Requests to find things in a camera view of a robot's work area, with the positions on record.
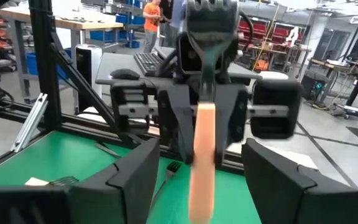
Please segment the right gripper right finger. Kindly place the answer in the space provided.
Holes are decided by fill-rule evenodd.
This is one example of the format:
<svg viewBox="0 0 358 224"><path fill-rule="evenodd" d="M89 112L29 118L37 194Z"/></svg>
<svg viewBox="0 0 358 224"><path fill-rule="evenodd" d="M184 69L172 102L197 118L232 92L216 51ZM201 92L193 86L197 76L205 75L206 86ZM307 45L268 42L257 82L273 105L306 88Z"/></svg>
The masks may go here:
<svg viewBox="0 0 358 224"><path fill-rule="evenodd" d="M247 186L262 223L358 224L358 190L297 164L249 138Z"/></svg>

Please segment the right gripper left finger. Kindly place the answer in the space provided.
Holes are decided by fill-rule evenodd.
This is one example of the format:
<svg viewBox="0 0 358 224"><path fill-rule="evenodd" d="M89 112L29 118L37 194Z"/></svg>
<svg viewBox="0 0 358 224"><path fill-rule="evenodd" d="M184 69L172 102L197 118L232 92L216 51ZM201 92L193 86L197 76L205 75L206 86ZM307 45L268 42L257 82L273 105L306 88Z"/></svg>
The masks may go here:
<svg viewBox="0 0 358 224"><path fill-rule="evenodd" d="M0 223L145 223L160 157L149 139L85 180L0 186Z"/></svg>

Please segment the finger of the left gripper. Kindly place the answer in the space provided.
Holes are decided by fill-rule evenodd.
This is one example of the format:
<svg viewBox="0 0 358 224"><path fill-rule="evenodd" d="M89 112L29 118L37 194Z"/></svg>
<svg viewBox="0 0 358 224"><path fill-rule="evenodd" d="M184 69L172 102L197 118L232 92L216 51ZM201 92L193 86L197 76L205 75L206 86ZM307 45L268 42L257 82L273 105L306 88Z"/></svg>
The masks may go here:
<svg viewBox="0 0 358 224"><path fill-rule="evenodd" d="M217 85L214 99L216 105L214 161L221 167L226 148L244 138L248 92L243 85Z"/></svg>
<svg viewBox="0 0 358 224"><path fill-rule="evenodd" d="M160 136L173 139L183 162L192 164L194 127L189 87L172 85L167 89L161 88L157 101Z"/></svg>

